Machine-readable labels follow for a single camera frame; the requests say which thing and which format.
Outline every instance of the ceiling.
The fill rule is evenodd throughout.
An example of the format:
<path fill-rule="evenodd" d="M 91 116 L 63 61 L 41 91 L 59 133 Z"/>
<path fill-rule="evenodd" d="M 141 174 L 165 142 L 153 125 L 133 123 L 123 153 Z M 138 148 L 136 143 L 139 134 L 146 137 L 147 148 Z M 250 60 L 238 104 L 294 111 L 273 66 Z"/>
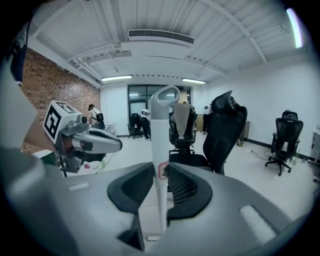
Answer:
<path fill-rule="evenodd" d="M 149 41 L 125 50 L 128 30 L 136 29 L 194 43 L 153 42 L 163 54 L 145 52 Z M 29 33 L 30 48 L 97 87 L 120 75 L 210 83 L 298 52 L 285 9 L 271 0 L 56 0 L 40 6 Z"/>

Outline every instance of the chair base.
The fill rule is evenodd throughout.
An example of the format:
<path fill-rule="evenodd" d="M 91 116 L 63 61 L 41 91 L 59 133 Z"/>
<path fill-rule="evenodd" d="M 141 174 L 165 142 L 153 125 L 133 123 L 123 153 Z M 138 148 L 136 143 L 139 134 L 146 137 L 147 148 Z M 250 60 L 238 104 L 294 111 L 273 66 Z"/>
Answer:
<path fill-rule="evenodd" d="M 279 166 L 279 170 L 280 170 L 278 176 L 281 176 L 281 174 L 282 174 L 282 166 L 287 167 L 289 169 L 288 173 L 291 172 L 291 168 L 283 160 L 278 159 L 276 157 L 269 156 L 269 160 L 271 160 L 271 159 L 273 159 L 273 161 L 266 162 L 264 166 L 266 167 L 268 164 L 277 164 Z"/>

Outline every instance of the white shirt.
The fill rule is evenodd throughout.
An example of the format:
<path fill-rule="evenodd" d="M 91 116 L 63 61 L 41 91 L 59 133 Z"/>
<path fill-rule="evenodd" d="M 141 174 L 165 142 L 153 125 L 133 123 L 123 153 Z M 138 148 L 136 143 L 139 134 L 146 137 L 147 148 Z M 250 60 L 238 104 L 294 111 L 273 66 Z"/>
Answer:
<path fill-rule="evenodd" d="M 97 114 L 99 114 L 100 111 L 98 109 L 92 109 L 89 111 L 89 118 L 92 118 L 92 125 L 95 125 L 97 123 Z"/>

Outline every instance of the ceiling light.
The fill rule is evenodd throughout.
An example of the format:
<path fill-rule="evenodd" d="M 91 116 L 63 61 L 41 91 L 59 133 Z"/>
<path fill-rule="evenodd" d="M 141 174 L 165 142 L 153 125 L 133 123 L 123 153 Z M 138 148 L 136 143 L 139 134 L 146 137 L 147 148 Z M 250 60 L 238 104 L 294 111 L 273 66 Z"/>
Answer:
<path fill-rule="evenodd" d="M 182 79 L 183 82 L 190 82 L 190 83 L 195 83 L 195 84 L 205 84 L 206 82 L 204 81 L 199 81 L 199 80 L 193 80 L 193 79 L 187 79 L 187 78 L 183 78 Z"/>
<path fill-rule="evenodd" d="M 300 48 L 302 47 L 303 43 L 302 43 L 302 35 L 299 27 L 298 17 L 292 8 L 287 9 L 286 13 L 289 16 L 289 19 L 292 25 L 294 40 L 295 40 L 295 48 Z"/>
<path fill-rule="evenodd" d="M 122 79 L 129 79 L 132 78 L 131 75 L 121 75 L 121 76 L 112 76 L 112 77 L 105 77 L 101 78 L 102 81 L 113 81 L 113 80 L 122 80 Z"/>

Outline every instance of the office chair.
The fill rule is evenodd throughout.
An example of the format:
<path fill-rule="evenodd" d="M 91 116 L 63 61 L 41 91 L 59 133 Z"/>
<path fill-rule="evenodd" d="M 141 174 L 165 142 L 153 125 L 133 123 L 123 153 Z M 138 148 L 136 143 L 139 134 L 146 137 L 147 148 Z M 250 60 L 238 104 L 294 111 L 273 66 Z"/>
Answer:
<path fill-rule="evenodd" d="M 144 132 L 141 130 L 140 115 L 138 113 L 133 113 L 129 117 L 128 130 L 129 138 L 133 136 L 133 139 L 135 139 L 135 136 L 142 137 L 142 135 L 144 134 Z"/>
<path fill-rule="evenodd" d="M 188 121 L 185 128 L 184 139 L 179 139 L 179 134 L 177 130 L 176 123 L 172 121 L 171 117 L 173 116 L 173 112 L 169 113 L 169 141 L 172 145 L 174 145 L 175 149 L 169 150 L 169 154 L 171 152 L 178 152 L 178 153 L 187 153 L 187 154 L 194 154 L 195 151 L 190 149 L 190 146 L 195 143 L 196 141 L 196 131 L 194 130 L 197 114 L 195 112 L 189 112 Z"/>
<path fill-rule="evenodd" d="M 269 160 L 273 161 L 266 162 L 264 166 L 268 164 L 278 164 L 279 165 L 279 176 L 282 174 L 282 166 L 287 167 L 288 173 L 291 172 L 291 168 L 285 164 L 285 161 L 292 158 L 298 147 L 298 138 L 304 127 L 304 123 L 299 120 L 289 120 L 287 118 L 277 118 L 275 120 L 276 125 L 276 141 L 273 144 L 273 151 L 275 152 L 275 157 L 269 157 Z M 288 142 L 286 152 L 282 151 L 282 148 Z"/>
<path fill-rule="evenodd" d="M 289 109 L 284 111 L 282 113 L 282 117 L 281 118 L 285 118 L 285 119 L 288 119 L 288 120 L 298 120 L 298 114 L 296 112 L 292 112 L 290 111 Z M 274 144 L 276 142 L 276 139 L 277 139 L 277 133 L 274 132 L 272 134 L 273 138 L 272 138 L 272 143 L 271 143 L 271 153 L 274 152 Z"/>
<path fill-rule="evenodd" d="M 292 111 L 284 111 L 282 113 L 281 118 L 285 118 L 285 119 L 289 119 L 289 120 L 298 120 L 298 114 L 296 112 L 292 112 Z"/>
<path fill-rule="evenodd" d="M 211 103 L 210 129 L 203 144 L 204 155 L 171 154 L 169 162 L 199 167 L 224 175 L 225 161 L 247 120 L 247 109 L 231 98 L 232 90 Z"/>

